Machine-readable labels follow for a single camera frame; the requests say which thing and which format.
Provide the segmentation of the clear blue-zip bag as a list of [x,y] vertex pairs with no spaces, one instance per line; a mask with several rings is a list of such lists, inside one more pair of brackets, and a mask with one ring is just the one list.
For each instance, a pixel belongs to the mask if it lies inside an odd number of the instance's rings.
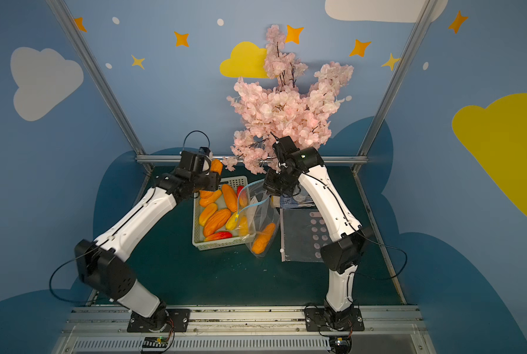
[[251,247],[254,243],[254,239],[257,237],[257,233],[264,230],[264,228],[270,224],[276,224],[275,234],[272,236],[267,249],[262,255],[253,255],[256,258],[264,258],[269,251],[277,231],[280,228],[280,214],[276,207],[272,205],[271,197],[266,190],[263,188],[264,180],[253,181],[249,183],[245,188],[244,192],[247,192],[249,204],[243,209],[238,209],[239,219],[242,216],[246,216],[249,222],[249,234],[240,239],[247,245],[248,250],[251,251]]

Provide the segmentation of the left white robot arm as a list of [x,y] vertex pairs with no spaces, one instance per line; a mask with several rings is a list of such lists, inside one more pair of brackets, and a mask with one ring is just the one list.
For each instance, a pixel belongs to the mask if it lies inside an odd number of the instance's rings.
[[212,171],[212,162],[208,147],[182,151],[178,166],[157,176],[154,186],[121,220],[74,248],[80,281],[129,309],[137,332],[167,333],[170,318],[165,303],[137,280],[126,262],[143,237],[179,203],[202,190],[216,190],[221,174]]

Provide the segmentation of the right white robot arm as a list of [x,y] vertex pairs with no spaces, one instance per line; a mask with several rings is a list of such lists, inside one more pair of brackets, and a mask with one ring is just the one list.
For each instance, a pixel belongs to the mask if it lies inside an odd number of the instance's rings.
[[301,150],[291,137],[283,137],[276,139],[273,150],[279,170],[266,174],[263,187],[272,196],[293,196],[301,187],[312,198],[331,239],[320,249],[322,261],[329,269],[325,326],[336,331],[350,330],[358,316],[352,297],[353,280],[368,237],[334,187],[315,148]]

